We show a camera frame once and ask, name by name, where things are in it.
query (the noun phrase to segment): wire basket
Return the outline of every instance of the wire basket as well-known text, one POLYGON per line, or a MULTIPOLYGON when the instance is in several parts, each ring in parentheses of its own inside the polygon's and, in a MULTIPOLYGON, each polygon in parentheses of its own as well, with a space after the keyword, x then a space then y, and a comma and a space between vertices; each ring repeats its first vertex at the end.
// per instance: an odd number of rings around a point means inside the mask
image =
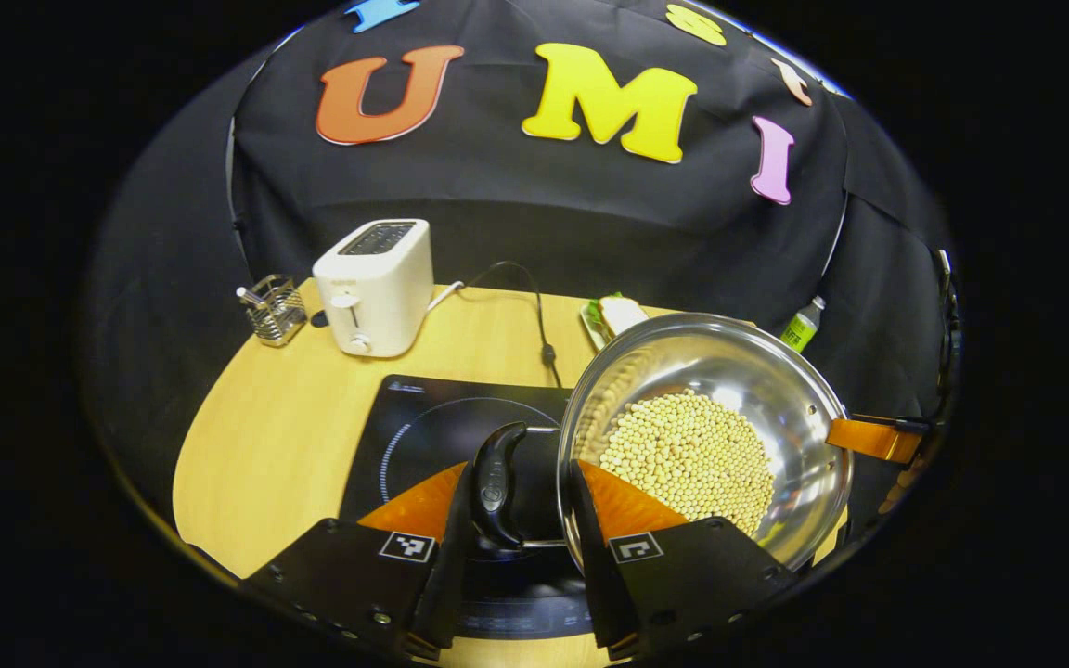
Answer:
POLYGON ((292 341, 308 321, 305 300, 296 291, 296 282, 290 276, 272 274, 241 299, 246 307, 246 316, 254 328, 254 336, 264 345, 280 348, 292 341))

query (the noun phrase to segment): yellow letter m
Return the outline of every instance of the yellow letter m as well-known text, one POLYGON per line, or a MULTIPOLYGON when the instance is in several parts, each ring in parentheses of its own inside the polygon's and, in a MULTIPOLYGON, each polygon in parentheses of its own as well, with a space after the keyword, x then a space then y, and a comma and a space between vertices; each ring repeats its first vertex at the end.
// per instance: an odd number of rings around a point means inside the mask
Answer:
POLYGON ((540 44, 534 52, 546 59, 546 83, 538 113, 523 121, 526 135, 576 139, 580 124, 573 122, 572 113, 579 102, 580 113, 598 144, 606 144, 636 115, 633 130, 621 136, 624 150, 670 165, 683 159, 679 126, 687 97, 698 90, 695 81, 662 67, 650 67, 621 88, 597 51, 547 43, 540 44))

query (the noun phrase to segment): toaster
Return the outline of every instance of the toaster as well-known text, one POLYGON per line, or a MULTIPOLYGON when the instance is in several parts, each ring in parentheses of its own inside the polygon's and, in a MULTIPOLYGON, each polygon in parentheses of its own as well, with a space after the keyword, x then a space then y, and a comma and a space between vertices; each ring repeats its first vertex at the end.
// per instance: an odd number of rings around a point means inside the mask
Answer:
POLYGON ((321 255, 313 278, 345 354, 402 355, 432 300, 432 233, 420 219, 362 224, 321 255))

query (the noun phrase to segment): green bottle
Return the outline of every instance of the green bottle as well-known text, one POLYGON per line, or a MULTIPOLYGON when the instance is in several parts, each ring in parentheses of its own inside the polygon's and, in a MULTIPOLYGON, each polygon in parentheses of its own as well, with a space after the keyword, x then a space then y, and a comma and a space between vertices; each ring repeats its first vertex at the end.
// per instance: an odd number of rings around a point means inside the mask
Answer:
POLYGON ((790 321, 790 325, 786 326, 786 330, 781 333, 781 342, 801 354, 806 347, 806 343, 809 343, 811 337, 815 337, 816 331, 819 330, 819 313, 824 307, 826 304, 824 304, 823 297, 816 295, 815 299, 811 299, 811 304, 799 309, 799 312, 794 313, 794 319, 790 321))

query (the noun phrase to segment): power cord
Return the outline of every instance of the power cord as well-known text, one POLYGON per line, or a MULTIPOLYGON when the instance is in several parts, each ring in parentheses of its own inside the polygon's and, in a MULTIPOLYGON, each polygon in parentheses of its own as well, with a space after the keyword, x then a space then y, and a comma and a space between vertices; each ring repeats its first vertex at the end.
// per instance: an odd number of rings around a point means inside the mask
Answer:
POLYGON ((534 292, 534 305, 538 309, 538 335, 539 339, 543 340, 543 364, 552 368, 552 374, 555 376, 555 385, 557 388, 563 388, 563 382, 559 380, 559 369, 555 367, 555 348, 552 347, 552 343, 546 342, 546 331, 543 329, 543 295, 538 290, 538 282, 534 280, 534 275, 531 270, 526 269, 525 266, 514 262, 514 261, 501 261, 495 262, 489 266, 489 269, 481 271, 469 280, 469 282, 463 283, 456 291, 463 291, 464 288, 471 288, 472 284, 479 282, 479 280, 485 278, 487 275, 493 274, 494 270, 501 269, 503 266, 513 266, 521 269, 526 276, 527 282, 530 282, 531 292, 534 292))

